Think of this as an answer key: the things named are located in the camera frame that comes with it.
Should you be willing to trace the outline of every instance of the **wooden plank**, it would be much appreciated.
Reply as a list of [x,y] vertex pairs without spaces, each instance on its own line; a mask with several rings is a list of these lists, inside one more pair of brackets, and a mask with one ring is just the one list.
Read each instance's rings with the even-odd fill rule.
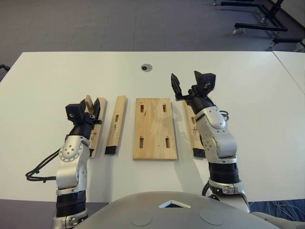
[[136,99],[134,160],[177,160],[170,99]]
[[186,119],[186,125],[188,129],[188,134],[190,138],[191,147],[193,149],[193,155],[196,157],[204,157],[205,158],[205,152],[203,145],[200,141],[200,135],[196,128],[196,122],[195,122],[195,114],[194,111],[190,106],[186,104],[186,101],[183,102],[183,107],[185,111],[185,119]]
[[90,135],[90,139],[89,139],[89,143],[90,143],[89,144],[89,149],[90,149],[92,158],[95,157],[98,141],[100,139],[100,135],[102,134],[101,130],[102,130],[102,127],[104,125],[104,118],[105,118],[104,113],[106,112],[106,99],[105,98],[100,98],[100,97],[98,97],[97,99],[100,101],[100,107],[101,107],[100,115],[98,117],[98,120],[101,120],[102,124],[95,125],[94,129],[91,131],[91,135]]
[[105,154],[115,154],[116,148],[119,145],[124,120],[126,99],[127,98],[125,95],[118,96],[116,99]]
[[93,102],[91,100],[91,97],[90,95],[87,95],[86,98],[85,98],[85,103],[86,103],[86,107],[88,108],[88,112],[90,114],[93,113]]

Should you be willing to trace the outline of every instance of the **black cable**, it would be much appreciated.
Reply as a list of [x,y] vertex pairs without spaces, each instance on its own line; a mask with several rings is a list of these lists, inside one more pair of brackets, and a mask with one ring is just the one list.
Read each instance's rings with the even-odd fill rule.
[[205,197],[206,192],[208,191],[208,189],[209,189],[209,181],[205,184],[205,186],[204,186],[204,188],[202,190],[201,195]]
[[33,175],[36,173],[39,173],[39,170],[41,170],[43,167],[45,167],[50,161],[52,161],[54,158],[58,156],[59,150],[56,150],[54,153],[46,157],[43,161],[41,161],[33,170],[30,172],[27,172],[25,174],[28,181],[42,181],[43,183],[46,183],[47,180],[56,180],[56,177],[34,177]]
[[229,112],[227,111],[219,111],[222,116],[225,118],[225,121],[228,121],[229,120]]
[[9,66],[6,66],[4,64],[0,64],[0,69],[1,68],[4,68],[4,70],[6,70],[7,72],[10,70],[10,67]]

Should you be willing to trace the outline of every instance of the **black end cap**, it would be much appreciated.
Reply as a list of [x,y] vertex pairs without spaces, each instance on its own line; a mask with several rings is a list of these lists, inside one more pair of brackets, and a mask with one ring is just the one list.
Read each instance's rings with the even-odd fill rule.
[[205,158],[205,151],[204,151],[204,149],[194,148],[193,149],[193,153],[194,153],[195,157]]
[[116,146],[107,146],[105,149],[105,155],[115,155]]
[[89,149],[89,150],[90,150],[90,157],[91,157],[94,149]]

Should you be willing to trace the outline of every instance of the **rectangular slot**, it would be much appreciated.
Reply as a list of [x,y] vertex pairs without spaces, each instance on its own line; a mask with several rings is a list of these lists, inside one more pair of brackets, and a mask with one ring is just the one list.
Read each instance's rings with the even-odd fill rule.
[[166,148],[170,147],[170,139],[168,137],[165,138],[165,146]]
[[144,138],[140,137],[140,145],[139,148],[143,149]]

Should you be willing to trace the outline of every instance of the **white table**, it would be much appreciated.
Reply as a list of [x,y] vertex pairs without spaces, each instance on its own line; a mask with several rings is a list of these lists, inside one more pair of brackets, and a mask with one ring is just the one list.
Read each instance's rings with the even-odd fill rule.
[[[153,70],[142,72],[144,63]],[[89,202],[155,190],[200,194],[207,161],[192,156],[170,82],[175,73],[187,93],[194,70],[217,76],[211,98],[230,114],[248,200],[305,198],[305,96],[272,52],[23,53],[0,83],[0,198],[55,201],[54,181],[29,182],[24,174],[63,144],[72,128],[65,106],[87,94],[108,101],[98,156],[88,162]],[[122,142],[117,155],[104,156],[118,95],[128,98]],[[137,97],[171,99],[179,160],[132,160]],[[57,166],[52,161],[40,175],[55,175]]]
[[289,72],[295,83],[305,93],[305,53],[302,52],[273,52]]

